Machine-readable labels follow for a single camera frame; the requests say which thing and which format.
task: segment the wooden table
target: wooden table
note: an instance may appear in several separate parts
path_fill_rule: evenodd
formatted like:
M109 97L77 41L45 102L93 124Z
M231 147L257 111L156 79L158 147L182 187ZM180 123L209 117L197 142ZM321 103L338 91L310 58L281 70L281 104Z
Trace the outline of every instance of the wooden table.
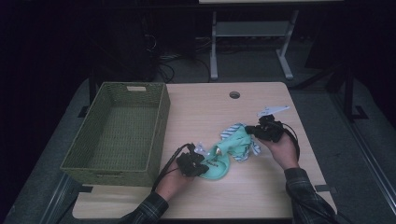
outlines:
M276 120L297 132L301 148L300 165L312 184L325 185L318 162L309 144L287 87L279 82L168 84L171 107L163 144L164 166L178 147L203 142L212 147L219 133L237 122L258 123L257 113L265 106L289 105L275 114ZM240 98L232 99L231 91ZM229 173L220 180L196 177L192 185L170 202L163 218L290 218L290 198L285 191L283 170L268 148L252 153L247 161L230 157ZM93 186L81 192L73 210L75 218L118 218L132 212L150 188ZM334 209L330 192L319 194Z

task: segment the sleeve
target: sleeve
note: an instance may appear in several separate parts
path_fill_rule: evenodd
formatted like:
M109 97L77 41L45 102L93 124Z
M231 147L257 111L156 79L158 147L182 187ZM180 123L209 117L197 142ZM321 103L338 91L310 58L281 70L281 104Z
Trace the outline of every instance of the sleeve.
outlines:
M132 213L122 217L119 223L156 223L168 207L169 204L163 197L151 192Z
M291 197L294 223L338 223L332 207L316 194L306 171L285 170L286 190Z

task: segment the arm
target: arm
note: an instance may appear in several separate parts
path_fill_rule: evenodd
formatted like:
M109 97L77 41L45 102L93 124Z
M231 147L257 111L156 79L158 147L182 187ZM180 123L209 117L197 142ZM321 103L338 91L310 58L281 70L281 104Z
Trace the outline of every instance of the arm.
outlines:
M300 168L290 137L283 133L277 143L259 139L271 151L286 177L294 223L336 223L332 207L316 194L306 171Z
M151 192L132 213L123 217L120 224L156 223L168 209L168 202L194 179L182 175L175 161L168 168L168 172L155 191Z

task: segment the metal stand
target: metal stand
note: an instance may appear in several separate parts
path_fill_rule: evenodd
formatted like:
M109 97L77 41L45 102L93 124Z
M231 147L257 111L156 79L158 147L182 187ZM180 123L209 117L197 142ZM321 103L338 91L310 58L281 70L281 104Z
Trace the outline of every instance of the metal stand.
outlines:
M353 75L350 71L350 68L346 71L346 88L345 88L345 96L344 96L344 113L350 122L354 122L355 119L368 119L366 113L361 108L361 106L356 105L355 108L358 111L358 114L353 114L352 106L353 106Z
M211 79L217 80L219 78L216 57L217 36L284 36L285 42L281 49L276 50L276 56L279 59L286 79L293 79L293 74L290 71L285 55L298 13L298 10L294 10L289 21L217 21L216 11L214 11L212 21L212 50L210 52Z

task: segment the table leg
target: table leg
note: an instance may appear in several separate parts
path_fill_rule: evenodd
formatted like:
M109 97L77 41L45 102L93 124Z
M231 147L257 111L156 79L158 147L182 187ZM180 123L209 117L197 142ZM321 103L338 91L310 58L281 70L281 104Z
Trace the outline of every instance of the table leg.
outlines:
M285 42L281 49L276 50L277 58L279 59L280 65L282 66L283 73L285 74L286 79L293 79L293 74L290 71L289 64L288 61L286 60L285 55L286 55L286 50L288 49L289 46L291 35L293 34L294 25L297 20L298 13L299 10L293 11L290 18L288 29L285 33Z
M216 11L213 12L212 22L212 51L210 52L210 78L217 80L218 75L218 59L216 58Z

